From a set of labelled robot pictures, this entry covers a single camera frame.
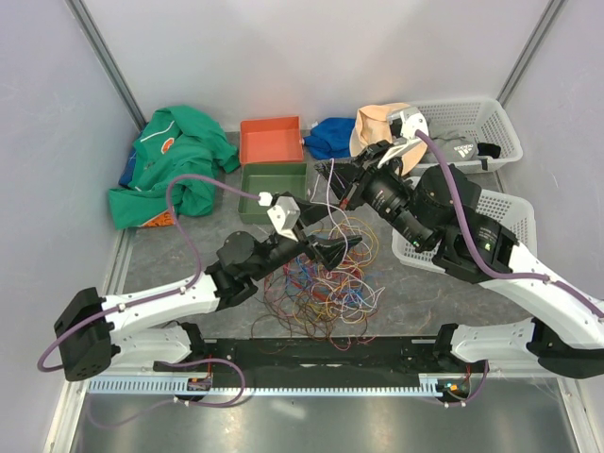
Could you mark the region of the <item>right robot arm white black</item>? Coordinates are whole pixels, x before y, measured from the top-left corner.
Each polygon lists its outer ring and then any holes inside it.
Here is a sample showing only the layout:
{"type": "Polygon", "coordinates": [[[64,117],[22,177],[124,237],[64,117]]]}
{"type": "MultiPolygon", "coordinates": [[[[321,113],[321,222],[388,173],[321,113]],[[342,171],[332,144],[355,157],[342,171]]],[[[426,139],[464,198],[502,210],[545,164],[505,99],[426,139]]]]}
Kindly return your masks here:
{"type": "Polygon", "coordinates": [[[417,253],[432,251],[446,275],[500,294],[529,313],[527,320],[440,327],[432,359],[450,372],[463,363],[534,362],[565,378],[603,373],[603,304],[548,269],[508,228],[477,211],[481,187],[447,163],[416,183],[397,176],[394,148],[379,142],[353,159],[319,162],[315,169],[341,210],[371,207],[417,253]]]}

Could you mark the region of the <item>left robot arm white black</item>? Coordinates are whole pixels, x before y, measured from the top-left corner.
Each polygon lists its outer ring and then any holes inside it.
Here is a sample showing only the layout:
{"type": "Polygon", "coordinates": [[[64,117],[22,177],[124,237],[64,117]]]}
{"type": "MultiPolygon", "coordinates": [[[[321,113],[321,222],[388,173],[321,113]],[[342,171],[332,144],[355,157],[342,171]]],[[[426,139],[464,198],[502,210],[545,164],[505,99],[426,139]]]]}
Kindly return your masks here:
{"type": "Polygon", "coordinates": [[[235,231],[217,250],[217,260],[198,265],[192,276],[134,294],[102,296],[94,288],[79,291],[54,324],[61,363],[69,381],[93,378],[141,352],[134,339],[178,318],[235,308],[256,294],[257,282],[303,255],[325,269],[336,269],[360,235],[321,238],[305,232],[329,214],[290,193],[260,194],[275,230],[260,241],[235,231]]]}

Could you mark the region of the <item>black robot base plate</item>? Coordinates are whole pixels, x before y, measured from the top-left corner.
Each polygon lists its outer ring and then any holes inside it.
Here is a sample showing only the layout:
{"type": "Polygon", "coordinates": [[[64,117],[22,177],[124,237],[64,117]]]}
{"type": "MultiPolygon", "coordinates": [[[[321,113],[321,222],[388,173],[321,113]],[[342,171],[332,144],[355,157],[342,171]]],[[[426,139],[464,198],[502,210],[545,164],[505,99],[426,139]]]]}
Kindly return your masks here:
{"type": "Polygon", "coordinates": [[[480,373],[484,364],[461,361],[433,337],[376,337],[345,351],[308,338],[218,339],[196,343],[185,362],[223,359],[235,363],[246,386],[413,386],[421,374],[480,373]]]}

